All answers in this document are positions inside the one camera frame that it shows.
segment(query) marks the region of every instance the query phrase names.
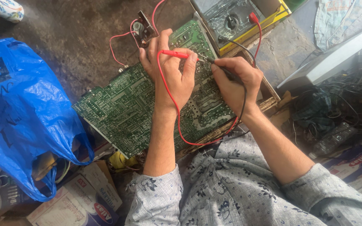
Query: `shirt sleeve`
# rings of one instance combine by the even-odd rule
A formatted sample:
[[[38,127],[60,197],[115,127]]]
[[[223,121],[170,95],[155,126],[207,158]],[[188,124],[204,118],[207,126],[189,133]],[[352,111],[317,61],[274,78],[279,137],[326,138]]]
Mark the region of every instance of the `shirt sleeve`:
[[[282,191],[291,203],[327,225],[362,225],[362,194],[320,164]]]
[[[130,189],[135,192],[125,225],[178,225],[183,185],[175,169],[159,177],[141,175]]]

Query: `wrist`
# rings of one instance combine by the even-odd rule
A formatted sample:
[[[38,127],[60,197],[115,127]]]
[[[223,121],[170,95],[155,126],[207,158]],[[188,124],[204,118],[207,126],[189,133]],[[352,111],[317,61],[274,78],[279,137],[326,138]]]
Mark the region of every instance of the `wrist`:
[[[154,106],[153,121],[160,121],[160,123],[170,122],[174,123],[177,118],[176,109],[160,108]]]
[[[245,106],[244,115],[241,119],[245,124],[255,120],[259,116],[263,115],[258,105],[247,105]]]

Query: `green circuit board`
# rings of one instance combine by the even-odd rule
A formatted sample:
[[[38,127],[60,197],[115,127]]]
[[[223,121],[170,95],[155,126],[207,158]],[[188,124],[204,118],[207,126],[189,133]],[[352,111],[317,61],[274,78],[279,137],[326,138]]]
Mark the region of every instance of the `green circuit board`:
[[[214,59],[216,55],[203,30],[199,22],[189,21],[170,35],[169,48],[188,48]],[[182,59],[179,68],[181,72],[184,62]],[[130,158],[149,145],[154,82],[142,64],[138,63],[116,76],[104,88],[94,87],[72,108],[126,158]],[[195,142],[234,116],[220,96],[210,63],[197,62],[195,87],[188,103],[181,110],[180,128],[183,137],[189,142]],[[174,142],[176,152],[187,146],[179,136],[177,123],[174,127]]]

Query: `red wire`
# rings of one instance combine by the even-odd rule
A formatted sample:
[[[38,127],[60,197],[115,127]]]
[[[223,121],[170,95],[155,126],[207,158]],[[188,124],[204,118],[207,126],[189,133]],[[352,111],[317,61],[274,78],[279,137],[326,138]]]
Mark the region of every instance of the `red wire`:
[[[259,43],[258,43],[257,51],[256,51],[255,56],[254,56],[255,58],[256,58],[256,55],[258,54],[259,47],[261,46],[261,40],[262,40],[262,28],[261,28],[261,24],[259,23],[259,21],[257,21],[256,24],[258,25],[258,28],[259,28]]]
[[[132,24],[133,23],[135,23],[135,21],[137,21],[138,19],[134,19],[133,20],[133,22],[131,22],[131,26],[129,27],[129,29],[131,30],[131,32],[132,32]],[[135,40],[135,42],[136,42],[136,45],[138,46],[138,49],[139,49],[139,45],[138,45],[138,42],[136,41],[136,38],[135,38],[135,36],[134,35],[132,35],[133,36],[133,39]]]
[[[113,58],[115,59],[115,61],[116,61],[118,64],[121,64],[121,65],[123,65],[123,66],[125,66],[125,64],[122,64],[121,62],[119,62],[119,61],[115,58],[115,56],[114,56],[113,48],[111,47],[111,39],[116,38],[116,37],[125,36],[125,35],[127,35],[127,34],[129,34],[129,33],[136,33],[136,32],[130,31],[130,32],[127,32],[127,33],[122,34],[122,35],[114,35],[113,37],[110,38],[110,49],[111,49],[111,53],[113,54]]]
[[[158,35],[160,35],[160,33],[157,31],[156,29],[156,26],[154,25],[154,13],[156,12],[156,9],[158,8],[158,6],[163,3],[165,0],[161,0],[159,3],[157,3],[156,7],[154,8],[153,10],[153,13],[152,13],[152,24],[153,24],[153,28],[154,30],[157,32]]]
[[[178,105],[177,105],[177,102],[175,102],[175,100],[174,100],[174,98],[173,98],[173,95],[171,95],[170,90],[168,89],[168,86],[167,86],[167,83],[166,83],[166,79],[164,78],[163,71],[161,70],[161,66],[160,66],[160,62],[159,62],[159,56],[160,56],[160,54],[162,54],[163,52],[164,52],[164,50],[161,50],[161,51],[159,51],[159,52],[157,53],[157,65],[158,65],[158,69],[159,69],[159,71],[160,71],[161,78],[163,79],[164,86],[166,87],[167,93],[168,93],[168,95],[170,96],[171,100],[174,102],[175,107],[177,108],[177,115],[178,115],[178,120],[177,120],[177,121],[178,121],[178,123],[177,123],[177,124],[178,124],[178,132],[179,132],[179,134],[180,134],[181,139],[182,139],[185,143],[190,144],[190,145],[209,145],[209,144],[216,143],[217,141],[219,141],[219,140],[221,139],[221,137],[220,137],[219,139],[216,139],[216,140],[211,141],[211,142],[209,142],[209,143],[205,143],[205,144],[195,144],[195,143],[191,143],[191,142],[186,141],[186,140],[184,139],[184,137],[182,136],[181,128],[180,128],[180,109],[179,109],[179,107],[178,107]],[[226,134],[228,134],[228,133],[231,131],[231,129],[234,127],[234,125],[235,125],[235,123],[237,122],[237,120],[238,120],[238,117],[236,117],[236,119],[234,120],[234,123],[232,124],[232,126],[230,127],[230,129],[227,131]]]

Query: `cloth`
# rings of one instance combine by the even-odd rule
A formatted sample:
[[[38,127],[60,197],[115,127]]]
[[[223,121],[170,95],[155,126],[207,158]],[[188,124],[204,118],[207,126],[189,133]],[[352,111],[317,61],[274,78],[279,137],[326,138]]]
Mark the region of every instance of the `cloth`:
[[[319,164],[280,186],[250,133],[178,171],[134,179],[126,225],[362,225],[360,193]]]
[[[327,51],[362,30],[362,0],[319,0],[314,34]]]
[[[307,101],[306,98],[301,98],[301,102],[305,101]],[[291,118],[303,128],[313,125],[316,131],[312,130],[312,132],[317,136],[317,139],[320,139],[335,127],[334,121],[326,116],[331,110],[330,94],[319,89],[318,92],[312,94],[311,101],[292,114]]]

